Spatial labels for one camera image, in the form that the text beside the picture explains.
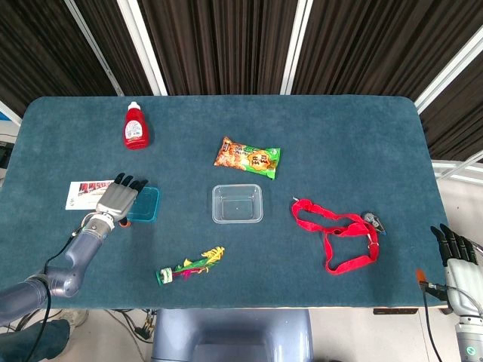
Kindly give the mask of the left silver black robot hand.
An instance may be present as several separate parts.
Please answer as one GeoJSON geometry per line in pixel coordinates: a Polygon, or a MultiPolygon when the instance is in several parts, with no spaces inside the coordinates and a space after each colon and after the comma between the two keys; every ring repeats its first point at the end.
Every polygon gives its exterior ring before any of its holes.
{"type": "Polygon", "coordinates": [[[146,179],[136,180],[132,175],[119,173],[97,202],[96,211],[109,214],[122,227],[128,226],[128,212],[147,183],[146,179]]]}

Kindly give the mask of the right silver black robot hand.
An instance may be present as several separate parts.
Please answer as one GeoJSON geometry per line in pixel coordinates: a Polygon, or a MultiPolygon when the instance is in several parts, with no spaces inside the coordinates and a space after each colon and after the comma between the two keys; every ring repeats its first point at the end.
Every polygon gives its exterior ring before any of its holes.
{"type": "Polygon", "coordinates": [[[428,282],[423,270],[416,270],[420,289],[446,302],[452,311],[464,318],[482,317],[482,266],[477,255],[482,246],[457,234],[441,224],[430,228],[434,234],[441,263],[445,273],[445,283],[428,282]]]}

